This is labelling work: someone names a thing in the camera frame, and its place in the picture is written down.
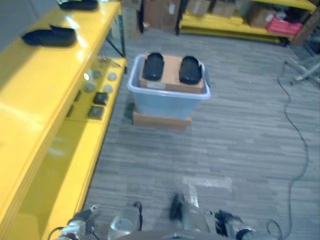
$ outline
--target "cardboard box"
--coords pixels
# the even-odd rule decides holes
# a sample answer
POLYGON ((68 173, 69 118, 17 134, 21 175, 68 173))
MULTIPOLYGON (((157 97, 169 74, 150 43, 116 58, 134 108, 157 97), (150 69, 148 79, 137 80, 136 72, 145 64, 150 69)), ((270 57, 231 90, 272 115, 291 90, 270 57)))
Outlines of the cardboard box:
POLYGON ((174 130, 184 130, 192 122, 191 116, 189 116, 187 119, 179 119, 179 118, 143 115, 138 113, 136 109, 133 111, 132 119, 133 119, 133 125, 135 126, 167 128, 167 129, 174 129, 174 130))
POLYGON ((141 9, 142 0, 121 0, 121 4, 124 7, 134 8, 137 11, 141 9))
POLYGON ((161 29, 176 29, 181 0, 164 0, 161 14, 161 29))
POLYGON ((145 0, 143 21, 151 28, 161 28, 162 9, 164 8, 164 1, 162 0, 145 0))
POLYGON ((211 0, 189 0, 186 11, 190 14, 204 16, 208 12, 211 0))
POLYGON ((211 13, 223 17, 230 18, 236 11, 236 4, 224 0, 216 0, 211 13))
POLYGON ((145 0, 144 22, 151 28, 174 30, 181 0, 145 0))
POLYGON ((180 82, 179 69, 182 61, 181 56, 162 55, 164 60, 164 67, 162 77, 158 81, 146 80, 140 76, 140 87, 147 89, 159 89, 167 91, 175 91, 182 93, 200 94, 204 87, 203 79, 198 84, 188 85, 180 82))
POLYGON ((276 11, 263 4, 255 4, 247 16, 248 23, 251 27, 266 28, 273 19, 276 11))

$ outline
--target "yellow shelf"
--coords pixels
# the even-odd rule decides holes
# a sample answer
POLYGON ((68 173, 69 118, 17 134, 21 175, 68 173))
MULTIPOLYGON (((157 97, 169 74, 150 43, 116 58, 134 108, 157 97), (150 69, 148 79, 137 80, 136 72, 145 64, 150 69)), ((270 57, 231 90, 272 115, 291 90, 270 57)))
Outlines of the yellow shelf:
POLYGON ((56 7, 29 30, 74 28, 73 46, 29 46, 18 38, 0 54, 0 239, 120 9, 119 2, 100 2, 96 11, 56 7))
POLYGON ((6 240, 24 239, 26 236, 32 240, 47 240, 54 228, 65 226, 82 208, 126 66, 124 58, 113 60, 121 68, 98 67, 102 77, 96 80, 96 91, 102 92, 105 84, 113 86, 102 120, 86 117, 95 93, 83 91, 82 86, 81 95, 73 103, 70 117, 63 121, 53 139, 6 240), (117 74, 115 81, 105 77, 109 72, 117 74))
POLYGON ((243 22, 242 24, 234 24, 227 17, 219 17, 220 21, 211 21, 211 14, 206 14, 203 17, 200 17, 201 20, 195 19, 194 16, 184 13, 182 20, 180 22, 180 28, 194 28, 198 30, 213 30, 213 31, 225 31, 233 33, 242 33, 242 34, 254 34, 254 35, 263 35, 263 36, 275 36, 275 37, 289 37, 289 35, 268 32, 264 28, 260 27, 251 27, 249 24, 243 22))
POLYGON ((215 30, 205 30, 205 29, 197 29, 197 28, 182 28, 180 30, 180 32, 182 34, 197 34, 197 35, 207 35, 207 36, 230 37, 230 38, 249 39, 249 40, 255 40, 255 41, 279 43, 279 38, 276 36, 243 34, 243 33, 237 33, 237 32, 215 31, 215 30))
POLYGON ((268 3, 268 4, 278 4, 283 6, 295 7, 298 9, 309 10, 313 13, 317 6, 309 2, 308 0, 251 0, 254 2, 268 3))

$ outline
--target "clear plastic container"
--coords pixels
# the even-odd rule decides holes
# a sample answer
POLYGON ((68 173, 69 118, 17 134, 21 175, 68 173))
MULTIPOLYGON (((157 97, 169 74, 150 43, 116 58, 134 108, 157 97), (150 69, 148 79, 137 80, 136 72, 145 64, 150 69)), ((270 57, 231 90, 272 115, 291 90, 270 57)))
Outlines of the clear plastic container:
POLYGON ((140 87, 140 76, 145 63, 145 55, 138 55, 130 73, 128 89, 133 92, 137 112, 144 115, 186 119, 201 100, 211 97, 208 74, 202 62, 204 86, 201 93, 184 93, 140 87))

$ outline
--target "electrical cord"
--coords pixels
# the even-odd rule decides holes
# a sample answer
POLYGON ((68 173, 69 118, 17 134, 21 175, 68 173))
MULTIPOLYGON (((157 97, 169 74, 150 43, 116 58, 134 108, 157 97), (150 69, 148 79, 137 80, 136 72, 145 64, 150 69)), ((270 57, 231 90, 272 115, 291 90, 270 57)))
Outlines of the electrical cord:
POLYGON ((63 226, 58 226, 58 227, 56 227, 55 229, 53 229, 53 230, 49 233, 48 240, 50 240, 52 234, 54 234, 55 231, 58 231, 58 230, 61 231, 62 229, 64 229, 63 226))
POLYGON ((291 195, 292 195, 292 187, 293 185, 295 184, 295 182, 299 181, 306 173, 307 171, 307 167, 308 167, 308 164, 309 164, 309 150, 308 150, 308 144, 305 140, 305 138, 302 136, 300 130, 297 128, 297 126, 292 122, 292 120, 290 119, 290 117, 288 116, 288 113, 287 113, 287 108, 289 106, 289 104, 291 103, 291 96, 290 94, 287 92, 287 90, 284 88, 284 86, 281 84, 280 82, 280 79, 285 75, 285 71, 286 71, 286 65, 288 63, 285 61, 283 63, 283 68, 282 68, 282 73, 280 74, 280 76, 277 78, 277 83, 278 85, 281 87, 281 89, 285 92, 285 94, 287 95, 287 101, 284 105, 284 108, 283 108, 283 112, 284 112, 284 115, 286 117, 286 119, 289 121, 289 123, 294 127, 294 129, 296 130, 296 132, 298 133, 301 141, 303 142, 303 146, 304 146, 304 152, 305 152, 305 162, 303 164, 303 167, 301 169, 301 172, 293 177, 290 181, 289 181, 289 184, 288 184, 288 230, 287 230, 287 233, 285 234, 285 236, 283 236, 283 233, 282 233, 282 230, 281 230, 281 227, 279 226, 279 224, 274 221, 274 220, 270 220, 268 223, 267 223, 267 226, 266 226, 266 229, 268 231, 268 233, 270 235, 272 235, 273 237, 275 237, 271 231, 270 231, 270 224, 275 224, 276 227, 278 228, 278 231, 279 231, 279 236, 276 237, 278 240, 285 240, 287 239, 291 232, 292 232, 292 208, 291 208, 291 195))

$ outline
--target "small round object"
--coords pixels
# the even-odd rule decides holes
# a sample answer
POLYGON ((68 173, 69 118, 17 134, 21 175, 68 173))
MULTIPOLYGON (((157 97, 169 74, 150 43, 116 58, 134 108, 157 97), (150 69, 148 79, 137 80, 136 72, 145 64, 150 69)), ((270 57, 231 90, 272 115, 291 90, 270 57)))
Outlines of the small round object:
POLYGON ((101 72, 99 70, 94 70, 92 75, 94 79, 97 79, 101 77, 101 72))
POLYGON ((91 93, 95 90, 95 87, 96 85, 93 83, 93 82, 87 82, 85 85, 84 85, 84 90, 87 92, 87 93, 91 93))
POLYGON ((114 89, 112 88, 111 85, 106 84, 106 85, 103 86, 103 91, 104 91, 105 93, 112 93, 112 92, 114 91, 114 89))
POLYGON ((117 79, 117 74, 115 72, 108 73, 108 79, 110 81, 115 81, 117 79))

